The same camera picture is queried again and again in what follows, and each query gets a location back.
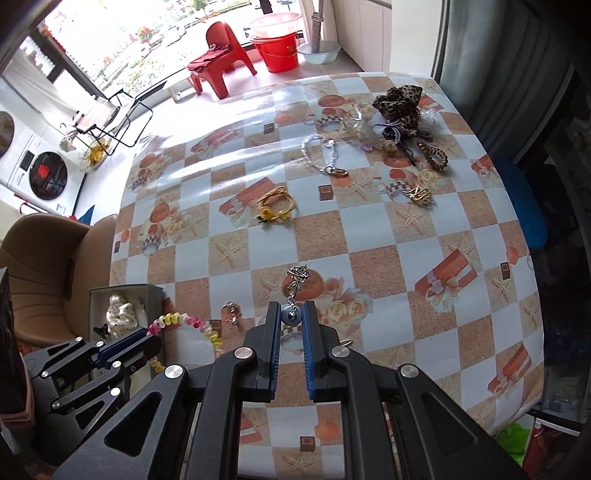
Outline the small silver earring clip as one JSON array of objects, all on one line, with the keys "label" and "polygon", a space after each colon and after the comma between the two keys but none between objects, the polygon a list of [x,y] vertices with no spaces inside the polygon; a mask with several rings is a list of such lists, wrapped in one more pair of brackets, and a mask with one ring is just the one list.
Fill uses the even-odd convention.
[{"label": "small silver earring clip", "polygon": [[242,320],[242,308],[235,302],[228,301],[221,307],[221,317],[224,322],[237,325]]}]

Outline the silver chain ball charm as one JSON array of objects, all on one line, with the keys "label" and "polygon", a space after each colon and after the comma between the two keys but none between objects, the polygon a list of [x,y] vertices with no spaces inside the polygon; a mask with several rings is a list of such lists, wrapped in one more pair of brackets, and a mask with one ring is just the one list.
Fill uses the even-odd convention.
[{"label": "silver chain ball charm", "polygon": [[297,305],[296,297],[310,278],[310,271],[307,265],[294,265],[287,270],[287,277],[287,299],[281,307],[281,320],[288,327],[296,327],[301,323],[301,307]]}]

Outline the white polka dot scrunchie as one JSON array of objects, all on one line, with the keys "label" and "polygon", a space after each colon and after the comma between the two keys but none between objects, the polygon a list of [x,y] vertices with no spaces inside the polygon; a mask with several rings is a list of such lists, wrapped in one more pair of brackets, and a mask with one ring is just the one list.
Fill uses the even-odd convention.
[{"label": "white polka dot scrunchie", "polygon": [[147,316],[142,303],[134,298],[128,301],[118,293],[109,297],[105,319],[113,339],[122,338],[131,331],[147,325]]}]

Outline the black claw hair clip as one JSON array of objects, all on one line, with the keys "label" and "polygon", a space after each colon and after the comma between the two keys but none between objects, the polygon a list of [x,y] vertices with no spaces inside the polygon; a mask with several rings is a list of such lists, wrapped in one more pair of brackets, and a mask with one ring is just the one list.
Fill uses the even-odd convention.
[{"label": "black claw hair clip", "polygon": [[98,327],[95,326],[92,328],[92,331],[95,335],[103,339],[104,341],[110,341],[113,339],[113,336],[110,332],[109,325],[104,323],[102,326]]}]

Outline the white felt lined tray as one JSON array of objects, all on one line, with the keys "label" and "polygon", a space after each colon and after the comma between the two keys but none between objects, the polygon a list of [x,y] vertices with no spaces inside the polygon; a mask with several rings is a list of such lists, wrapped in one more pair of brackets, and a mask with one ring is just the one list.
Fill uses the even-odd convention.
[{"label": "white felt lined tray", "polygon": [[89,338],[118,340],[148,324],[163,312],[164,290],[152,284],[126,284],[89,291]]}]

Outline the tan leather chair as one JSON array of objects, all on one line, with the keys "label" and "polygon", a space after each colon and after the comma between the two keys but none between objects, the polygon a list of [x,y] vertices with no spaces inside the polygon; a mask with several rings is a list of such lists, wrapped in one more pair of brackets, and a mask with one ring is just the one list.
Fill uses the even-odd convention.
[{"label": "tan leather chair", "polygon": [[16,338],[48,347],[89,338],[89,291],[109,283],[117,217],[93,226],[51,214],[17,220],[1,242]]}]

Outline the white washing machine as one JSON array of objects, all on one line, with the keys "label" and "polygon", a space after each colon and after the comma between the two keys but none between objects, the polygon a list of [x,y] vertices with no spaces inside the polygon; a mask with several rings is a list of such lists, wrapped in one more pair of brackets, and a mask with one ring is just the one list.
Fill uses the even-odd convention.
[{"label": "white washing machine", "polygon": [[60,149],[61,132],[5,79],[1,111],[14,124],[12,141],[1,156],[1,184],[38,209],[73,215],[85,177],[78,154]]}]

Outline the gold metal hair clip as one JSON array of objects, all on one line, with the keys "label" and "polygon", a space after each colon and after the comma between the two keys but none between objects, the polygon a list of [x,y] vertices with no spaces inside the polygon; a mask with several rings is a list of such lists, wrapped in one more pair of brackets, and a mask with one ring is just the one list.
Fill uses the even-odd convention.
[{"label": "gold metal hair clip", "polygon": [[433,193],[427,188],[415,186],[406,189],[404,193],[415,204],[429,206],[433,203]]}]

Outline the patterned vinyl tablecloth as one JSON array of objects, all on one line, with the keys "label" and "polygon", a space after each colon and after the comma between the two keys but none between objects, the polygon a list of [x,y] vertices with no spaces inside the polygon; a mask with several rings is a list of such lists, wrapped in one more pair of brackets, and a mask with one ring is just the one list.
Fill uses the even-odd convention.
[{"label": "patterned vinyl tablecloth", "polygon": [[[423,88],[416,137],[373,107],[392,87]],[[342,135],[359,108],[384,149]],[[398,148],[404,139],[413,166]],[[149,369],[211,363],[287,299],[371,362],[412,363],[484,430],[523,415],[544,386],[534,266],[506,187],[431,78],[355,73],[287,82],[213,107],[175,107],[116,181],[110,281],[150,283],[187,322],[157,317]],[[421,186],[433,203],[412,202]],[[242,308],[237,325],[221,307]]]}]

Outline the black bobby pin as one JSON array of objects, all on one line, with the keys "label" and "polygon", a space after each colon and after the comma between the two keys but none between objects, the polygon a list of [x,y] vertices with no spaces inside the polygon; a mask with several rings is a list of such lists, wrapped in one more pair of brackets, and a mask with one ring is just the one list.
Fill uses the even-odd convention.
[{"label": "black bobby pin", "polygon": [[415,160],[415,154],[414,154],[413,150],[409,148],[409,146],[407,145],[407,143],[404,139],[400,140],[400,142],[398,143],[398,148],[408,158],[408,160],[410,161],[410,163],[413,166],[417,165],[416,160]]}]

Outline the red plastic stool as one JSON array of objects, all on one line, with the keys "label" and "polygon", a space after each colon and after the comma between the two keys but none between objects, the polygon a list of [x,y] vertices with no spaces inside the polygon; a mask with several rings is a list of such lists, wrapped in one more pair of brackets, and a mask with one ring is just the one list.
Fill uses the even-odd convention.
[{"label": "red plastic stool", "polygon": [[257,72],[245,48],[238,42],[228,24],[214,22],[208,27],[205,39],[208,45],[207,51],[187,65],[188,81],[197,95],[202,93],[201,81],[206,81],[211,85],[217,98],[222,100],[228,97],[228,88],[225,86],[223,74],[235,70],[236,63],[245,64],[252,75],[256,75]]}]

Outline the transparent fish hair claw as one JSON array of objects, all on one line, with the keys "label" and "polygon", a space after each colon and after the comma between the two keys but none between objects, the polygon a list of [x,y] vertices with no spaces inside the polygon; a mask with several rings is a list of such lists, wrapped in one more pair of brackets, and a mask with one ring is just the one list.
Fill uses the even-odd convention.
[{"label": "transparent fish hair claw", "polygon": [[356,140],[377,150],[384,149],[384,139],[377,136],[359,108],[342,118],[342,135],[346,140]]}]

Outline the leopard print scrunchie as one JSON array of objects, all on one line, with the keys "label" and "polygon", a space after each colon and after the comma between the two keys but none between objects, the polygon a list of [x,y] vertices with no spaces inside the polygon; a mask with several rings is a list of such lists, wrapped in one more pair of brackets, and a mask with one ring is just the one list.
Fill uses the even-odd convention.
[{"label": "leopard print scrunchie", "polygon": [[417,85],[392,87],[386,93],[378,95],[373,107],[388,122],[400,128],[404,137],[416,137],[419,130],[419,102],[423,88]]}]

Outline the red plastic bucket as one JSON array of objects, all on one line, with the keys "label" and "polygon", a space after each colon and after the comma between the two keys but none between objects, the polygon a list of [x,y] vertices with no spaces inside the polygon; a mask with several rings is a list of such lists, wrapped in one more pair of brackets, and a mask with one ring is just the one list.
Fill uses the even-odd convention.
[{"label": "red plastic bucket", "polygon": [[270,73],[283,73],[298,66],[297,22],[301,14],[296,12],[270,13],[253,23],[250,41]]}]

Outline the white plastic basin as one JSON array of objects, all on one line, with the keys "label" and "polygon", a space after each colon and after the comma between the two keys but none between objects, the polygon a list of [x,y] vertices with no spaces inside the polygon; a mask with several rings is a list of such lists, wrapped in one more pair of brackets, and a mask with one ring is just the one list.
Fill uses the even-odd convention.
[{"label": "white plastic basin", "polygon": [[328,40],[321,40],[318,44],[318,50],[312,49],[311,42],[297,46],[297,53],[301,54],[308,63],[314,65],[325,65],[334,62],[341,50],[342,47],[338,42]]}]

